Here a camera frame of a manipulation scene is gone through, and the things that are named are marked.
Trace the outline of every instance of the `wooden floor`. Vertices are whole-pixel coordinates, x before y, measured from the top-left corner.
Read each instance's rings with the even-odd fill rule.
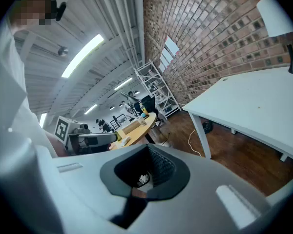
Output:
[[[194,125],[187,112],[173,114],[160,129],[165,136],[170,133],[168,142],[171,147],[199,155],[188,145]],[[241,133],[233,135],[231,129],[215,123],[213,130],[207,134],[207,139],[213,160],[245,179],[264,195],[274,193],[293,178],[293,160],[287,158],[282,162],[280,152],[257,140]],[[191,135],[190,144],[204,156],[196,131]]]

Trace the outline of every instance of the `lamp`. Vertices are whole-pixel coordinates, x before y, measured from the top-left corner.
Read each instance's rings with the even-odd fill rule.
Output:
[[[264,20],[268,36],[276,37],[293,32],[293,22],[277,0],[261,0],[257,3],[257,9]],[[291,63],[289,73],[293,74],[293,48],[287,45]]]

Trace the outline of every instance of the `white lamp shade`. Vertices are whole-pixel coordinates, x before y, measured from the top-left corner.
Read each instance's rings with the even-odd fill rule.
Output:
[[[261,0],[257,4],[269,37],[293,32],[293,22],[277,0]]]

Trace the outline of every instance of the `black chair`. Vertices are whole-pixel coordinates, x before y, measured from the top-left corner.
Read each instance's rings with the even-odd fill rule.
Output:
[[[151,113],[155,113],[156,114],[156,121],[155,122],[164,122],[162,119],[158,118],[158,110],[155,108],[155,97],[150,97],[150,96],[146,96],[141,100],[142,105],[145,106],[146,110]],[[140,108],[139,102],[134,103],[134,107],[136,109],[137,112],[140,113],[140,115],[142,114],[142,110]]]
[[[121,94],[123,96],[125,96],[128,99],[128,102],[134,106],[135,110],[138,112],[139,115],[142,114],[142,110],[140,108],[139,105],[139,100],[131,97],[123,92],[121,92]],[[146,110],[151,113],[155,113],[156,114],[156,121],[155,122],[164,122],[162,119],[158,118],[158,110],[155,108],[155,97],[151,97],[151,96],[146,96],[141,100],[142,105],[145,106]]]

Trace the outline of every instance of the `wall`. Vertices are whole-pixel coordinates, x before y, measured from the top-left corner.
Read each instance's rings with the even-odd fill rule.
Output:
[[[159,66],[167,35],[180,48],[163,74],[179,103],[222,77],[290,63],[293,33],[269,38],[259,1],[144,0],[146,60]]]

